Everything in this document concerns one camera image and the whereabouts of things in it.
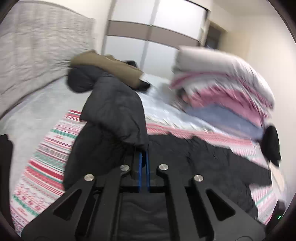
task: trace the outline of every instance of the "metal screw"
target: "metal screw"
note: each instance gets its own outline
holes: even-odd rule
[[[194,180],[196,180],[197,182],[202,182],[203,181],[203,176],[197,174],[197,175],[194,176]]]
[[[120,170],[124,171],[128,171],[129,170],[129,165],[123,164],[120,166]]]
[[[85,176],[84,176],[84,180],[85,181],[92,181],[94,179],[94,175],[92,175],[92,174],[86,174]]]
[[[167,165],[167,164],[160,164],[160,165],[158,166],[158,168],[159,168],[160,170],[162,170],[162,171],[166,171],[166,170],[168,169],[168,165]]]

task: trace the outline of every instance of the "wardrobe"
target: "wardrobe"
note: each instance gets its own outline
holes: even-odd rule
[[[102,54],[170,79],[180,45],[200,46],[210,0],[113,0]]]

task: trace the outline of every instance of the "gray fabric headboard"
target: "gray fabric headboard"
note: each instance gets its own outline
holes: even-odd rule
[[[25,95],[65,76],[93,49],[93,19],[43,1],[19,1],[0,24],[0,116]]]

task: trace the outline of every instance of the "striped blanket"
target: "striped blanket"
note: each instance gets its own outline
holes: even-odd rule
[[[30,221],[64,193],[62,181],[68,155],[75,138],[85,125],[85,122],[79,120],[79,116],[80,112],[70,110],[50,130],[21,175],[10,201],[12,220],[19,235]],[[179,130],[154,123],[147,124],[147,131],[150,135],[170,132],[180,138],[198,136],[212,145],[229,147],[234,153],[259,165],[263,163],[260,147],[249,140]],[[267,224],[277,202],[272,186],[251,186],[250,189],[258,208],[258,220]]]

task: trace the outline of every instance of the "black clothing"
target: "black clothing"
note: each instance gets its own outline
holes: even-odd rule
[[[262,154],[274,165],[279,166],[281,155],[279,153],[279,137],[274,126],[269,126],[261,142]]]
[[[131,66],[134,66],[134,67],[138,67],[138,65],[137,65],[137,63],[135,62],[135,61],[133,61],[133,60],[126,60],[126,61],[124,61],[126,64],[128,64],[128,65],[131,65]]]
[[[173,135],[149,136],[149,162],[156,168],[165,163],[179,170],[184,185],[201,174],[204,180],[218,188],[253,218],[258,210],[249,184],[271,185],[271,172],[235,155],[230,149],[215,147],[193,137],[180,139]]]
[[[103,175],[123,164],[124,154],[134,146],[147,150],[141,99],[112,75],[99,78],[80,119],[87,124],[77,136],[65,167],[66,190],[85,174]]]
[[[74,92],[83,93],[92,90],[97,80],[104,76],[112,75],[97,66],[74,65],[71,66],[68,72],[67,84]],[[140,80],[139,86],[136,89],[132,89],[136,91],[146,91],[149,87],[149,83]]]
[[[13,144],[7,135],[0,136],[0,216],[13,226],[9,208],[9,171],[12,158]]]
[[[123,193],[118,240],[171,240],[165,194]]]

